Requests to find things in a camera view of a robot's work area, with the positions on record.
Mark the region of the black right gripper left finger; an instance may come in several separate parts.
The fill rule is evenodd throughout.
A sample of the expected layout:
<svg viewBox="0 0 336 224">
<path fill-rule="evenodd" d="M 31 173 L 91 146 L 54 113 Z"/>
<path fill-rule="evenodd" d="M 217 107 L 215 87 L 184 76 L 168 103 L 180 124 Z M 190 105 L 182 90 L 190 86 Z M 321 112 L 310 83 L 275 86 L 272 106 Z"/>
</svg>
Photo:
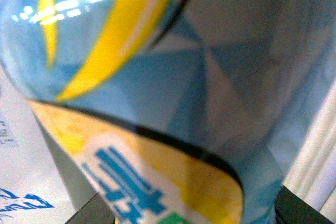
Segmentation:
<svg viewBox="0 0 336 224">
<path fill-rule="evenodd" d="M 66 224 L 113 224 L 115 220 L 108 205 L 96 193 Z"/>
</svg>

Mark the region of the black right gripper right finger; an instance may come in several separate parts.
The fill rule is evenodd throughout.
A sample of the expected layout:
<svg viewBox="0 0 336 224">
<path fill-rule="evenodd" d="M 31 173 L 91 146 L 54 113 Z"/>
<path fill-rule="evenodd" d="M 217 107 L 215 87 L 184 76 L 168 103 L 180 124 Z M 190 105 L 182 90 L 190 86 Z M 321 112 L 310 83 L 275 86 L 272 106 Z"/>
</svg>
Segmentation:
<svg viewBox="0 0 336 224">
<path fill-rule="evenodd" d="M 286 186 L 282 186 L 275 201 L 276 223 L 281 224 L 333 224 L 313 209 Z"/>
</svg>

